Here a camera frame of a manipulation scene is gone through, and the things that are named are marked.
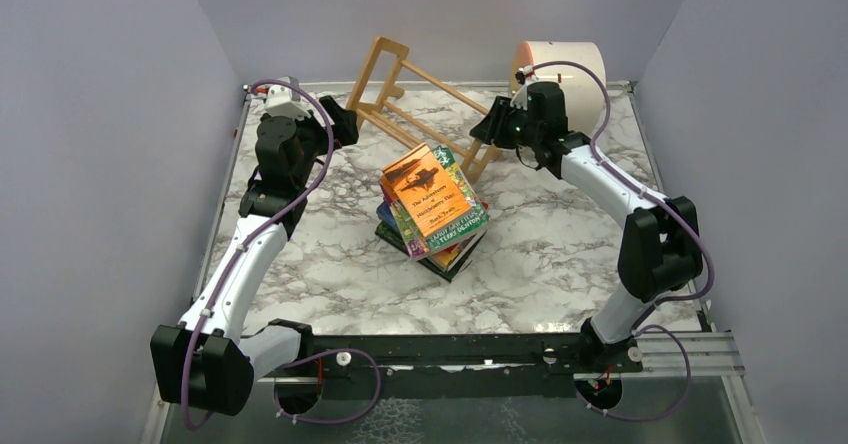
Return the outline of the wooden book rack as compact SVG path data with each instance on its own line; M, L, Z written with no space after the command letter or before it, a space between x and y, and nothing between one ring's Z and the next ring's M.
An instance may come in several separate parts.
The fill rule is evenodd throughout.
M464 93L413 64L410 48L389 37L374 39L347 107L359 127L369 124L401 145L442 144L456 156L473 182L503 152L471 137L471 126L485 114L492 92Z

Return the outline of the orange Huckleberry Finn book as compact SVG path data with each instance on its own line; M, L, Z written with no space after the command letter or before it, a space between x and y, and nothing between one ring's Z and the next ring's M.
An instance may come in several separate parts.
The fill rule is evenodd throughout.
M429 237L464 217L475 206L456 173L452 150L420 144L382 170L393 191L423 237Z

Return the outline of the green 104-storey treehouse book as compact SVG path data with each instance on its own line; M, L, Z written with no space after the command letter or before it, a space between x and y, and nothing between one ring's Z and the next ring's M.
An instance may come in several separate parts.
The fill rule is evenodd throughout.
M490 225L490 214L482 199L473 190L460 165L456 162L452 151L448 147L440 145L433 149L433 154L457 184L465 200L471 205L471 209L466 214L446 224L425 239L429 251L435 254L486 230Z

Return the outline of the orange 78-storey treehouse book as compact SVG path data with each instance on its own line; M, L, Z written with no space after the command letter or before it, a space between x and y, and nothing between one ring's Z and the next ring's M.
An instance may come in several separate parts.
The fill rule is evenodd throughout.
M435 264L440 270L449 271L484 235L485 232L477 233L464 241L458 242L436 252L435 254L432 254L428 260Z

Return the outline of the purple 117-storey treehouse book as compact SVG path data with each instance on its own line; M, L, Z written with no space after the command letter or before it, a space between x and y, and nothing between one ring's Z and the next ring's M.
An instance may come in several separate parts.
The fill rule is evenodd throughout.
M430 247L422 236L419 228L411 218L405 206L400 202L386 177L381 177L379 185L383 193L383 202L391 209L400 233L398 234L412 260L422 259L430 254Z

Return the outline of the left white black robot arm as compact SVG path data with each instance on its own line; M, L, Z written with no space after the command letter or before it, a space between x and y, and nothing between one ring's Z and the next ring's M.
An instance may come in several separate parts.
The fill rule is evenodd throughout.
M298 375L313 365L307 324L275 319L252 335L242 331L260 284L304 213L313 166L359 137L354 111L330 96L317 102L318 111L273 107L262 115L257 165L224 256L177 325L160 325L151 337L163 401L235 416L258 379L281 366Z

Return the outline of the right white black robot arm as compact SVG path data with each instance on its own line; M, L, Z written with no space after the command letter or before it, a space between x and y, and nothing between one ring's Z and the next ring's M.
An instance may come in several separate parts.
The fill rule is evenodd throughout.
M494 147L529 148L536 166L587 194L623 231L618 287L580 328L576 356L600 371L627 351L635 328L671 292L703 270L697 211L685 198L645 188L612 164L584 133L569 127L558 84L536 82L499 96L470 136Z

